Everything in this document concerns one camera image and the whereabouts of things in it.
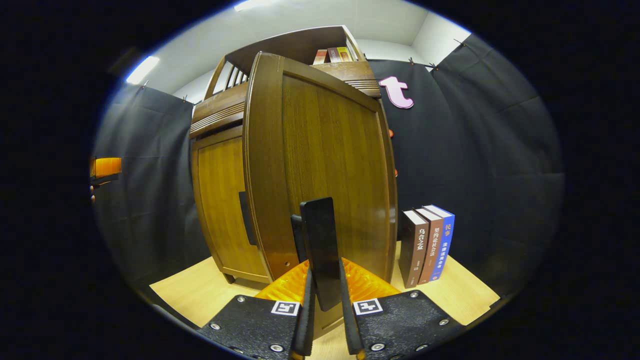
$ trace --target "white wall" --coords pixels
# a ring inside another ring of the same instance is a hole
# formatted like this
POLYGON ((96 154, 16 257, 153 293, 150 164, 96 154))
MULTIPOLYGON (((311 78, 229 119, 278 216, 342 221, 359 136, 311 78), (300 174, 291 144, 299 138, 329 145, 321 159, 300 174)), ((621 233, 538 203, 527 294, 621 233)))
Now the white wall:
POLYGON ((423 64, 438 65, 459 45, 453 39, 464 42, 469 35, 471 32, 468 30, 436 13, 429 12, 413 40, 412 48, 426 61, 423 64))
POLYGON ((207 85, 209 84, 211 76, 213 76, 213 70, 198 76, 190 83, 184 85, 180 90, 174 92, 173 96, 183 98, 186 95, 187 101, 193 104, 203 100, 204 94, 207 92, 207 85))
POLYGON ((424 63, 420 54, 407 45, 359 38, 356 39, 356 42, 360 46, 360 50, 367 55, 367 59, 409 61, 409 58, 413 58, 414 62, 424 63))
MULTIPOLYGON (((409 61, 409 57, 411 57, 414 62, 425 63, 420 57, 420 54, 411 46, 397 44, 395 42, 366 39, 356 39, 356 42, 360 46, 360 50, 367 55, 367 59, 409 61)), ((222 90, 224 82, 227 81, 230 68, 231 64, 229 63, 226 63, 225 67, 222 68, 222 73, 220 74, 216 87, 213 91, 214 93, 222 90)), ((192 102, 193 104, 203 100, 207 91, 207 85, 209 84, 211 76, 213 76, 214 70, 215 69, 212 69, 184 85, 180 90, 173 93, 173 96, 182 98, 187 95, 187 101, 192 102)))

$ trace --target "cabinet leg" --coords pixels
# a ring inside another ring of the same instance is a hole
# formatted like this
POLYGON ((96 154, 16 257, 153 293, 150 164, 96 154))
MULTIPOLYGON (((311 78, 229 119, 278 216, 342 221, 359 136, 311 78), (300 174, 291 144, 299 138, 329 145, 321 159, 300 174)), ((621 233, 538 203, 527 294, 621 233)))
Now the cabinet leg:
POLYGON ((236 282, 236 278, 234 278, 233 275, 229 275, 225 273, 222 273, 222 275, 225 276, 225 280, 227 280, 229 284, 233 284, 234 282, 236 282))

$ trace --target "screw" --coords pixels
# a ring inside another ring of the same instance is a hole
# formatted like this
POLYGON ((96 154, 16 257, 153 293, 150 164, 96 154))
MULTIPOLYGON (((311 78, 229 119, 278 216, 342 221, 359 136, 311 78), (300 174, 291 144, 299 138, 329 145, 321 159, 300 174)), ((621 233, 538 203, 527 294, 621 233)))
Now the screw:
POLYGON ((371 350, 373 350, 373 351, 380 351, 380 350, 382 350, 384 348, 385 348, 385 344, 382 344, 382 343, 377 343, 377 344, 371 345, 371 350))

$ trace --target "blue book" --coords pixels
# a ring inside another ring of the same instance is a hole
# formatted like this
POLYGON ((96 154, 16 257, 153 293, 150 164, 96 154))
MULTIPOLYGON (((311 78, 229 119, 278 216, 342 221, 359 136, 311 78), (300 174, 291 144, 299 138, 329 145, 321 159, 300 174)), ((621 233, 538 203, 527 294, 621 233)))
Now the blue book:
POLYGON ((430 281, 434 281, 440 278, 442 269, 444 269, 444 263, 447 261, 447 256, 449 255, 451 238, 453 237, 453 223, 456 219, 456 215, 453 215, 448 211, 444 211, 435 205, 423 206, 422 208, 444 219, 444 223, 442 225, 444 231, 442 233, 442 240, 440 241, 440 249, 438 250, 438 259, 436 266, 433 268, 433 273, 431 273, 431 277, 429 278, 430 281))

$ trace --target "ceiling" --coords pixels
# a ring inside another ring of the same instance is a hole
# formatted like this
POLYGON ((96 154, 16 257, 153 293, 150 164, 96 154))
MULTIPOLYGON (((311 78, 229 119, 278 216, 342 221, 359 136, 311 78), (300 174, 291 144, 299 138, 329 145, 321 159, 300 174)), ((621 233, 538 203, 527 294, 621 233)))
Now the ceiling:
POLYGON ((403 0, 273 0, 237 12, 230 7, 189 28, 154 56, 149 86, 173 94, 215 68, 233 50, 264 38, 317 26, 346 25, 355 38, 411 46, 428 11, 403 0))

